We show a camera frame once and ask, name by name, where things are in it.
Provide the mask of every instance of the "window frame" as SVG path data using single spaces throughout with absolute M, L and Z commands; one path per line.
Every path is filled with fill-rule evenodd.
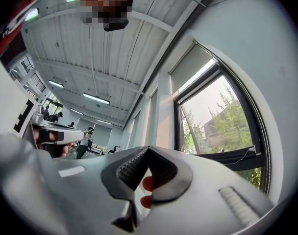
M 205 49 L 198 43 L 195 44 L 210 53 L 217 60 L 217 62 L 214 63 L 214 65 L 210 67 L 204 74 L 202 74 L 195 82 L 181 91 L 181 93 L 174 98 L 174 149 L 181 151 L 181 105 L 200 93 L 203 89 L 216 81 L 216 79 L 224 76 L 232 87 L 242 106 L 248 123 L 253 146 L 235 151 L 218 152 L 213 154 L 196 154 L 193 156 L 204 157 L 218 161 L 233 171 L 261 167 L 260 189 L 266 195 L 268 195 L 271 179 L 270 150 L 259 111 L 244 85 L 228 68 L 228 66 L 226 66 L 220 59 L 209 52 L 209 50 Z M 252 147 L 255 148 L 255 151 L 248 150 Z

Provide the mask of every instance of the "white ceiling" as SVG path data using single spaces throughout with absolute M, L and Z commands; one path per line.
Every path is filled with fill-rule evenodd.
M 123 127 L 156 64 L 196 6 L 192 0 L 134 0 L 129 25 L 105 32 L 81 22 L 77 1 L 40 0 L 35 4 L 39 16 L 25 22 L 22 36 L 43 79 L 64 85 L 50 87 L 66 106 Z M 82 93 L 107 99 L 110 106 Z

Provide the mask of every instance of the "gray panel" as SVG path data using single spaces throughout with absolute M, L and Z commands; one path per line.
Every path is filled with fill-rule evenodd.
M 98 125 L 96 123 L 95 130 L 92 134 L 93 143 L 101 145 L 102 147 L 107 147 L 111 130 L 112 129 L 104 127 L 102 125 Z
M 199 46 L 194 46 L 171 74 L 172 93 L 175 93 L 212 58 Z
M 76 129 L 78 130 L 82 130 L 82 131 L 88 131 L 88 128 L 89 127 L 94 127 L 95 123 L 92 123 L 92 122 L 89 122 L 87 120 L 84 120 L 84 119 L 79 119 L 79 122 L 76 126 Z

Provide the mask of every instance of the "white wall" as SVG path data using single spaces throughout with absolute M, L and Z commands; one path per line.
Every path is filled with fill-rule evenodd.
M 223 60 L 254 98 L 271 146 L 273 202 L 298 183 L 298 33 L 275 0 L 228 0 L 189 32 Z
M 146 138 L 145 138 L 145 145 L 152 145 L 156 143 L 156 135 L 155 139 L 153 139 L 153 126 L 154 126 L 154 120 L 156 115 L 156 109 L 157 109 L 157 97 L 158 96 L 158 90 L 154 92 L 153 95 L 151 95 L 150 101 L 149 101 L 149 110 L 148 110 L 148 120 L 147 124 L 145 126 L 146 129 Z
M 42 92 L 42 94 L 39 97 L 39 104 L 43 105 L 47 99 L 47 97 L 50 94 L 50 88 L 45 88 L 45 90 Z
M 109 150 L 113 150 L 115 146 L 122 146 L 121 139 L 122 139 L 123 130 L 120 128 L 112 128 L 109 142 L 106 146 L 106 152 Z
M 150 96 L 154 93 L 157 87 L 158 87 L 158 76 L 153 80 L 146 94 L 143 95 L 143 98 L 137 105 L 136 109 L 134 110 L 132 116 L 130 117 L 129 121 L 127 122 L 123 130 L 122 140 L 121 140 L 123 150 L 127 149 L 128 147 L 133 148 L 133 147 L 145 145 L 148 117 L 149 117 L 149 108 L 150 108 Z M 159 109 L 159 104 L 157 103 L 156 109 L 154 110 L 155 113 L 153 114 L 153 118 L 151 119 L 151 121 L 154 121 L 154 124 L 152 129 L 149 130 L 152 132 L 151 136 L 153 137 L 151 145 L 156 145 L 158 109 Z M 139 118 L 135 129 L 136 131 L 135 138 L 131 139 L 131 134 L 134 128 L 134 119 L 138 113 L 139 113 Z
M 130 134 L 128 148 L 135 147 L 134 143 L 135 143 L 135 136 L 136 136 L 136 131 L 137 131 L 137 127 L 138 127 L 139 115 L 140 115 L 140 112 L 136 115 L 136 117 L 134 117 L 134 123 L 133 123 L 132 131 Z
M 111 135 L 111 128 L 96 123 L 94 129 L 94 133 L 92 134 L 94 144 L 107 147 Z
M 62 108 L 63 117 L 59 118 L 59 124 L 62 125 L 69 125 L 71 122 L 74 122 L 74 128 L 76 128 L 76 124 L 79 120 L 79 114 L 68 110 L 65 106 Z

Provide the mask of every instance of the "green foliage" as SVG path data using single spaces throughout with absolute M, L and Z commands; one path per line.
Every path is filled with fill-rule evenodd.
M 187 112 L 188 121 L 191 125 L 194 125 L 193 130 L 198 142 L 198 147 L 203 154 L 217 153 L 222 148 L 227 152 L 252 145 L 250 130 L 242 106 L 235 98 L 230 87 L 225 85 L 225 90 L 226 94 L 220 92 L 220 98 L 223 101 L 223 105 L 217 102 L 217 106 L 221 109 L 221 112 L 218 110 L 214 112 L 209 108 L 209 113 L 213 120 L 213 124 L 210 126 L 212 130 L 216 131 L 215 133 L 212 133 L 212 135 L 215 136 L 215 142 L 213 142 L 215 145 L 213 143 L 211 145 L 207 144 L 207 140 L 203 138 L 205 137 L 205 133 L 199 127 L 201 123 L 195 125 L 192 111 L 190 110 Z M 184 140 L 185 153 L 196 154 L 193 138 L 186 119 L 184 120 Z M 238 171 L 237 173 L 259 188 L 261 177 L 260 168 Z

